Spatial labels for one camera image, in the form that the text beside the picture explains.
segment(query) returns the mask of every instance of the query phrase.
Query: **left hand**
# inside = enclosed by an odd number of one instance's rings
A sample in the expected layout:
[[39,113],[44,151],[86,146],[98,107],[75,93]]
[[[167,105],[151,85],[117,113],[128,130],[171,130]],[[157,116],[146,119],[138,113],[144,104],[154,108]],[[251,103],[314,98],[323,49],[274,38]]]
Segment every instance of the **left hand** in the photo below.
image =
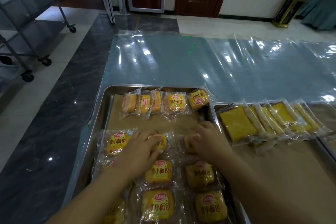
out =
[[148,139],[150,135],[154,134],[156,134],[154,130],[134,133],[125,148],[117,156],[113,168],[120,168],[129,180],[136,179],[148,171],[163,152],[163,150],[157,150],[151,153],[151,148],[161,141],[161,137]]

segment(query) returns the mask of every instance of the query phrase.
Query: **gold trash can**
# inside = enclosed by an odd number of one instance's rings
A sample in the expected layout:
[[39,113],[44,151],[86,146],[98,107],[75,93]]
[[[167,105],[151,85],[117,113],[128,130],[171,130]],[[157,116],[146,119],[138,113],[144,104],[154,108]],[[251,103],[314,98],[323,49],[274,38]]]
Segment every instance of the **gold trash can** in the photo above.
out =
[[296,12],[307,0],[285,0],[272,21],[277,28],[287,28]]

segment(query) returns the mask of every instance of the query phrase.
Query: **hand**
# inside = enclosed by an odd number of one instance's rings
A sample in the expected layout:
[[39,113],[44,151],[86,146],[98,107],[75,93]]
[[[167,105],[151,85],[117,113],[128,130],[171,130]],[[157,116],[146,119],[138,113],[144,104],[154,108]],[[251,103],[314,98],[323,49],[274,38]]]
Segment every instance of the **hand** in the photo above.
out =
[[229,142],[216,124],[204,121],[191,129],[199,133],[201,139],[191,137],[188,138],[189,143],[206,162],[218,166],[223,159],[230,159],[233,156]]
[[134,133],[127,145],[117,156],[113,167],[119,167],[126,172],[125,175],[129,180],[136,179],[149,170],[157,157],[163,152],[163,150],[157,150],[151,154],[151,148],[161,141],[160,137],[151,137],[148,139],[150,135],[154,134],[156,132],[153,130]]

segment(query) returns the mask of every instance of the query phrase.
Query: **caster wheel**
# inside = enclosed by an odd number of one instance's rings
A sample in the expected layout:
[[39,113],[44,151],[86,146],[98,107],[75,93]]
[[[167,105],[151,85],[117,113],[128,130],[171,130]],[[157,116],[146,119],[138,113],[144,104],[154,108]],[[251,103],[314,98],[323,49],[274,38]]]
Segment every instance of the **caster wheel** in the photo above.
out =
[[10,57],[7,56],[0,56],[0,62],[5,65],[12,65],[13,61]]
[[71,33],[76,33],[76,31],[77,31],[74,26],[70,26],[69,30],[70,30]]
[[25,82],[31,82],[34,80],[34,76],[29,72],[24,72],[21,76]]
[[45,66],[50,66],[51,65],[51,59],[42,59],[41,63]]

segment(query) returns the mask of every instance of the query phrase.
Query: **tile floor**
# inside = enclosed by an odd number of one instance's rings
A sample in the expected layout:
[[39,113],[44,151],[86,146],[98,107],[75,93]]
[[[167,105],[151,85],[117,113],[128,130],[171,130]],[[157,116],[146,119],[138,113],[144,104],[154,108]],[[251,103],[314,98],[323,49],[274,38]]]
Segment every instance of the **tile floor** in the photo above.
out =
[[[31,83],[24,83],[19,78],[0,100],[0,172],[89,31],[92,23],[99,13],[104,13],[104,11],[100,10],[75,8],[64,8],[64,12],[69,22],[76,24],[77,33],[72,34],[65,28],[46,50],[53,61],[52,65],[44,67],[34,63],[33,67],[36,68],[34,69],[35,80]],[[147,27],[153,31],[160,30],[160,27],[152,27],[151,22],[142,17],[139,24],[140,30],[141,27]],[[294,20],[288,29],[277,29],[267,22],[172,15],[156,15],[156,17],[177,19],[180,33],[197,34],[204,37],[225,38],[236,33],[240,36],[253,35],[258,38],[272,40],[292,39],[295,41],[336,42],[335,30],[332,32],[316,32],[301,25],[298,20]],[[57,7],[51,7],[37,19],[63,20]],[[171,26],[170,30],[176,31],[176,27]]]

